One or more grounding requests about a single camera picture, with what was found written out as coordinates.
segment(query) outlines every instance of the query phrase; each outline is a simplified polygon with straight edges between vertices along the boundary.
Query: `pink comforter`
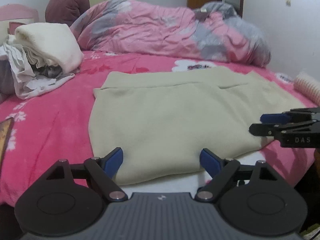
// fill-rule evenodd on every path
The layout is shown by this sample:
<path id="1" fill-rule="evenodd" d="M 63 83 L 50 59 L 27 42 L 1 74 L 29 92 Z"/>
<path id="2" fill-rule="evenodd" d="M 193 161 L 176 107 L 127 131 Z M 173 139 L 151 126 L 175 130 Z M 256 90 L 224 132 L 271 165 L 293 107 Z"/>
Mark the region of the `pink comforter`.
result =
<path id="1" fill-rule="evenodd" d="M 265 66 L 270 49 L 261 31 L 226 3 L 201 10 L 108 0 L 70 27 L 82 50 L 140 53 Z"/>
<path id="2" fill-rule="evenodd" d="M 81 163 L 93 155 L 88 133 L 94 104 L 93 89 L 101 87 L 111 71 L 166 72 L 204 65 L 214 67 L 212 62 L 88 51 L 80 73 L 62 87 L 25 101 L 16 96 L 10 97 L 0 105 L 0 120 L 10 116 L 15 119 L 0 176 L 0 203 L 14 206 L 21 194 L 58 159 Z M 306 106 L 313 106 L 293 90 L 292 84 L 278 79 L 268 70 L 238 64 L 224 65 L 239 73 L 254 70 L 275 81 Z M 280 148 L 277 141 L 262 151 L 266 160 L 292 185 L 302 178 L 314 160 L 313 149 Z"/>

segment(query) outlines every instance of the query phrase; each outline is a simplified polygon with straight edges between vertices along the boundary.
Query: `blue gripper pad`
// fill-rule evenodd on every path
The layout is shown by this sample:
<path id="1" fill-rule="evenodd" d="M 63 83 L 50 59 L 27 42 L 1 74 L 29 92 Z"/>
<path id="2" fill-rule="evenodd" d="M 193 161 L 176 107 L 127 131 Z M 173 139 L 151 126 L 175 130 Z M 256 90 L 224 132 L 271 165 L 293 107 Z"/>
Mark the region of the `blue gripper pad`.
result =
<path id="1" fill-rule="evenodd" d="M 216 176 L 223 168 L 221 165 L 221 159 L 219 157 L 215 158 L 206 152 L 205 149 L 203 149 L 200 153 L 200 164 L 212 178 Z"/>
<path id="2" fill-rule="evenodd" d="M 287 114 L 263 114 L 260 121 L 262 123 L 286 124 L 291 121 L 291 117 Z"/>
<path id="3" fill-rule="evenodd" d="M 108 175 L 109 178 L 113 178 L 118 172 L 121 164 L 123 162 L 123 150 L 118 148 L 116 152 L 106 161 L 103 171 Z"/>

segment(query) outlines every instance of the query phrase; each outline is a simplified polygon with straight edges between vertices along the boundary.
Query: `bed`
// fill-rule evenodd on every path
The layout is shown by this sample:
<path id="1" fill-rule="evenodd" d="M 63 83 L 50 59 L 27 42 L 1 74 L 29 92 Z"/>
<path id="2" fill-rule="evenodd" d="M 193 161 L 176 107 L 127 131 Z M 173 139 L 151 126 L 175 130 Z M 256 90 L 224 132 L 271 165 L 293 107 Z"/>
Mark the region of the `bed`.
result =
<path id="1" fill-rule="evenodd" d="M 313 107 L 293 89 L 280 74 L 267 69 L 235 63 L 181 59 L 142 54 L 114 54 L 84 51 L 79 73 L 62 87 L 28 100 L 11 96 L 0 105 L 0 120 L 13 117 L 15 124 L 4 156 L 0 176 L 0 203 L 14 206 L 21 194 L 58 159 L 81 163 L 93 156 L 88 123 L 94 104 L 93 89 L 104 83 L 111 71 L 124 73 L 187 71 L 188 69 L 224 65 L 238 73 L 255 71 L 298 98 L 306 107 Z M 280 148 L 273 141 L 259 152 L 240 156 L 243 164 L 263 159 L 291 185 L 304 176 L 314 161 L 313 149 Z M 196 193 L 211 177 L 206 172 L 172 175 L 152 181 L 124 186 L 132 192 Z"/>

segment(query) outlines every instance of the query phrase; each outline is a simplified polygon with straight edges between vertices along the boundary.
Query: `folded towel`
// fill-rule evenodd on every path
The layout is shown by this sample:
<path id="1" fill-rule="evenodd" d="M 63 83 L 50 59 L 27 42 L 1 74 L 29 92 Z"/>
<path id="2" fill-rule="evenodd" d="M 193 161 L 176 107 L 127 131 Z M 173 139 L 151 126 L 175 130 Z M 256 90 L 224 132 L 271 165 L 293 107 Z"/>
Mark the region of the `folded towel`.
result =
<path id="1" fill-rule="evenodd" d="M 32 23 L 15 31 L 16 43 L 23 46 L 30 64 L 37 68 L 61 66 L 64 73 L 75 70 L 83 53 L 68 25 Z"/>
<path id="2" fill-rule="evenodd" d="M 294 89 L 320 106 L 320 82 L 301 72 L 293 81 Z"/>

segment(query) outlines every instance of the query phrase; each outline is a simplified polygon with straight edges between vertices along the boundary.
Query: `beige cloth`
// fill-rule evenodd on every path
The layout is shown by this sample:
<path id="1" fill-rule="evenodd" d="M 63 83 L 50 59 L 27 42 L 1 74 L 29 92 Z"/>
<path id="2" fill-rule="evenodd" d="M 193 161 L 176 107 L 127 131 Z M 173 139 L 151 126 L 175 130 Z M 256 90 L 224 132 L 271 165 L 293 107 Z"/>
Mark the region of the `beige cloth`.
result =
<path id="1" fill-rule="evenodd" d="M 95 90 L 89 134 L 95 156 L 124 151 L 119 185 L 199 171 L 208 148 L 221 158 L 259 150 L 271 138 L 249 126 L 264 113 L 304 107 L 256 73 L 225 67 L 171 73 L 112 72 Z"/>

